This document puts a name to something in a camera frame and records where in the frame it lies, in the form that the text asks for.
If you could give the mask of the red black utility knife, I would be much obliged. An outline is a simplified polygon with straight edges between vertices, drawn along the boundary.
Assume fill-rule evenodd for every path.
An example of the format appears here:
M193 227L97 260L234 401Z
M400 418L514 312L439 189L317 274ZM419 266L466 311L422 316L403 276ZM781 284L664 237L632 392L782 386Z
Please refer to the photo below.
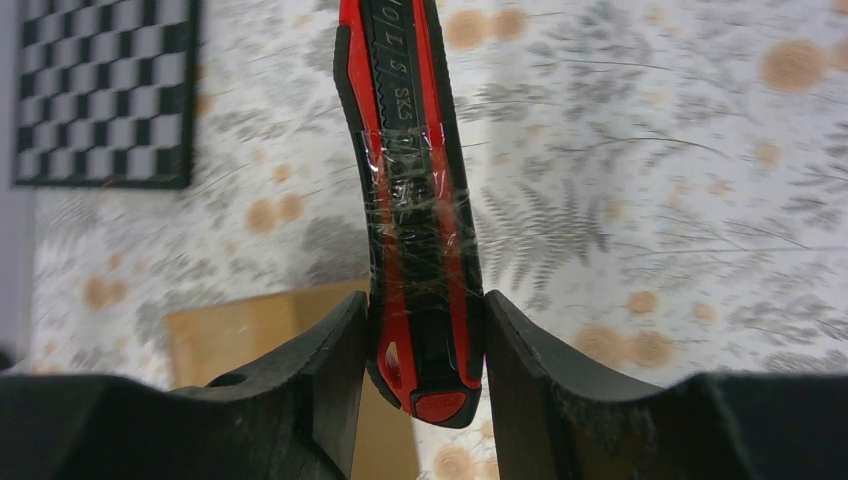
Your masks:
M333 75L367 223L367 371L411 417L466 427L482 390L484 293L436 4L342 2Z

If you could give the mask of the brown cardboard express box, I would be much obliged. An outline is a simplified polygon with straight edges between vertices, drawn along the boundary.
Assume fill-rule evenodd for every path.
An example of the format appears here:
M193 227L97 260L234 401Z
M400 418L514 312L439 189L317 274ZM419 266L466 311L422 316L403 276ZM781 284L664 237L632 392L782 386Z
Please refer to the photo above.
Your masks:
M206 385L303 333L366 279L280 292L197 308L162 317L172 357L174 385ZM394 409L369 377L363 379L352 477L415 479L419 462L413 424Z

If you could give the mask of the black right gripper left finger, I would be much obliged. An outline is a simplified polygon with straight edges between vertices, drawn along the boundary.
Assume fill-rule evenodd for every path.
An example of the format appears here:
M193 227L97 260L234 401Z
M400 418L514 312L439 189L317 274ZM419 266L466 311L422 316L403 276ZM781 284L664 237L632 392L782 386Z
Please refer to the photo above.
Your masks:
M110 375L1 379L5 479L346 479L367 297L203 387Z

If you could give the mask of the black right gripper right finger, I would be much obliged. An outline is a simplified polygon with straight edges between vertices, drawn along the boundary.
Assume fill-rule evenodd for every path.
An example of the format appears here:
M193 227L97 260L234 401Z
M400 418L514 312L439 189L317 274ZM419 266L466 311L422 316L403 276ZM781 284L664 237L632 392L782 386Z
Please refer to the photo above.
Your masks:
M486 295L504 479L843 479L843 375L700 373L667 388L615 371Z

